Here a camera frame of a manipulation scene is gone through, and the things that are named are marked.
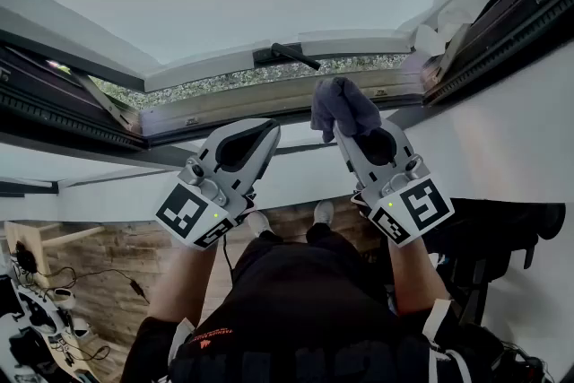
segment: gray cloth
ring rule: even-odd
[[[323,131],[326,143],[334,138],[335,120],[348,136],[368,135],[381,126],[377,106],[346,77],[321,80],[313,94],[311,129]]]

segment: forearm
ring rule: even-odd
[[[216,253],[217,244],[205,251],[179,248],[153,288],[148,316],[170,322],[187,318],[197,326]]]
[[[389,241],[388,251],[399,315],[431,309],[436,299],[450,298],[421,238],[402,248]]]

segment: wooden wall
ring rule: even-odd
[[[378,246],[380,233],[362,219],[348,197],[335,201],[333,229],[342,233],[360,251]],[[305,241],[305,233],[313,223],[315,203],[266,210],[275,233],[286,240]],[[176,250],[170,235],[156,222],[106,223],[106,231],[58,248],[47,248],[52,273],[71,266],[77,274],[116,268],[135,279],[148,298],[155,282],[165,272]],[[228,233],[228,254],[233,265],[245,246],[253,239],[244,224]],[[52,285],[65,285],[69,271],[59,275]],[[213,273],[205,298],[202,320],[218,308],[231,288],[230,272],[222,253],[217,251]],[[137,296],[129,281],[121,274],[106,272],[78,280],[73,288],[77,298],[76,316],[91,324],[92,330],[109,343],[112,352],[103,361],[94,362],[99,374],[108,381],[119,381],[129,347],[137,328],[145,318],[147,305]]]

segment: foot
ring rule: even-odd
[[[248,215],[248,224],[251,230],[255,233],[256,238],[258,238],[264,231],[271,231],[273,233],[273,230],[271,230],[271,226],[269,225],[269,221],[265,215],[259,211],[254,211]]]
[[[331,226],[333,216],[335,215],[335,207],[331,200],[319,201],[313,215],[315,216],[315,223],[326,223]]]

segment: sneaker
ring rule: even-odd
[[[331,226],[333,216],[335,215],[335,207],[331,200],[319,201],[319,204],[315,207],[313,215],[315,216],[314,223],[326,223]]]
[[[258,238],[264,231],[271,231],[273,233],[273,230],[271,230],[271,226],[269,225],[269,221],[265,215],[259,211],[254,211],[253,213],[248,214],[248,224],[251,230],[255,233],[256,238]]]

